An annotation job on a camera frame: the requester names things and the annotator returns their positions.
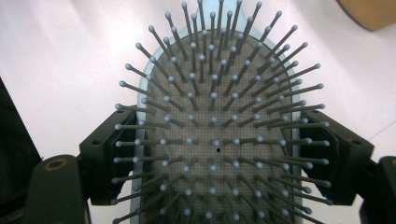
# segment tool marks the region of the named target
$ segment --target white surface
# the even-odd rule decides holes
[[[242,8],[253,13],[256,0]],[[187,1],[190,14],[196,1]],[[319,82],[322,91],[305,94],[311,105],[376,145],[374,160],[396,155],[396,26],[372,33],[356,25],[335,1],[263,1],[254,26],[263,31],[275,13],[283,16],[269,37],[278,41],[293,24],[299,30],[287,41],[292,50],[309,43],[295,60],[296,72],[321,63],[305,76],[303,87]],[[122,89],[124,79],[138,85],[139,76],[125,63],[143,70],[148,52],[158,48],[148,30],[171,35],[164,12],[178,28],[185,26],[181,1],[0,1],[0,76],[41,156],[78,154],[84,140],[114,110],[115,103],[136,103]],[[314,205],[314,217],[327,223],[359,223],[353,207]],[[128,203],[92,207],[93,223],[110,223],[128,213]]]

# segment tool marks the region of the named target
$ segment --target tan object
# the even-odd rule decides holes
[[[396,0],[337,0],[362,27],[376,31],[396,23]]]

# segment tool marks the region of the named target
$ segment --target paddle brush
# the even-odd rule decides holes
[[[328,189],[327,179],[302,177],[301,168],[328,166],[323,158],[305,158],[300,147],[328,147],[328,139],[304,136],[300,130],[327,128],[326,121],[311,123],[301,113],[323,109],[300,99],[322,84],[299,89],[301,76],[320,68],[293,69],[302,43],[289,52],[288,38],[297,30],[276,27],[281,11],[264,33],[253,27],[262,3],[251,17],[242,1],[198,0],[190,14],[181,7],[186,27],[177,29],[169,12],[170,37],[160,38],[148,27],[160,47],[150,54],[144,71],[125,64],[132,78],[141,77],[139,88],[121,81],[123,88],[138,91],[137,105],[116,105],[119,111],[136,111],[134,125],[115,124],[116,130],[134,129],[135,138],[116,147],[134,147],[132,157],[116,157],[115,165],[133,163],[130,176],[117,176],[114,185],[132,180],[132,194],[112,204],[131,202],[131,213],[114,219],[121,223],[295,223],[312,210],[305,198],[332,204],[309,195],[311,182]],[[277,43],[267,37],[284,29]]]

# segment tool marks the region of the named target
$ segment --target white background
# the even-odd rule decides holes
[[[195,0],[187,1],[190,14]],[[136,42],[153,53],[160,36],[171,35],[164,12],[175,26],[185,26],[181,1],[4,1],[0,0],[0,76],[44,158],[78,154],[78,144],[113,111],[115,103],[133,105],[136,94],[119,87],[121,79],[138,85],[147,58]],[[256,0],[242,8],[251,15]],[[294,59],[303,87],[323,83],[303,98],[325,103],[324,112],[375,145],[373,160],[396,155],[396,26],[369,32],[354,23],[335,1],[263,1],[254,27],[263,31],[283,11],[269,38],[278,41],[293,24],[299,29],[287,41],[292,50],[309,46]],[[313,205],[314,217],[327,223],[359,223],[361,199],[353,207]],[[129,205],[92,207],[93,223],[111,223]]]

